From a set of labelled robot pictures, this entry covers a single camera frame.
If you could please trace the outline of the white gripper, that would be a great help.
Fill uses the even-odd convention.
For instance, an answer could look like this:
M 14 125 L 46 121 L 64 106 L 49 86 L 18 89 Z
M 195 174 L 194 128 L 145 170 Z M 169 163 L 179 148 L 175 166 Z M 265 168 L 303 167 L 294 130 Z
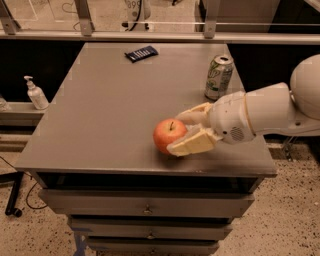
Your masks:
M 221 139 L 228 144 L 238 144 L 255 138 L 242 91 L 225 95 L 214 104 L 197 105 L 179 113 L 176 119 L 194 125 L 166 147 L 171 155 L 178 157 L 210 151 Z

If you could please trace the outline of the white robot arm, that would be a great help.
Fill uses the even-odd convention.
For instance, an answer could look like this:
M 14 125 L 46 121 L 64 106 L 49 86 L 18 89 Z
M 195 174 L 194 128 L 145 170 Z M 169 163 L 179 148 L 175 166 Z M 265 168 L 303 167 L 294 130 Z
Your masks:
M 320 133 L 320 55 L 300 62 L 288 84 L 238 91 L 214 103 L 179 113 L 188 126 L 167 150 L 175 156 L 210 151 L 218 142 L 238 144 L 260 135 L 317 136 Z

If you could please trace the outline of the white numbered robot base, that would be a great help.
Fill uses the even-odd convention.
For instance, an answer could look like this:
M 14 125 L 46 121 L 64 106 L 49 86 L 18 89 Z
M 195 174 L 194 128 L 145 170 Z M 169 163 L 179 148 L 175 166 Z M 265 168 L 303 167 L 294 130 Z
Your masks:
M 151 16 L 149 0 L 124 0 L 127 8 L 127 20 L 122 26 L 127 31 L 147 31 L 147 19 Z

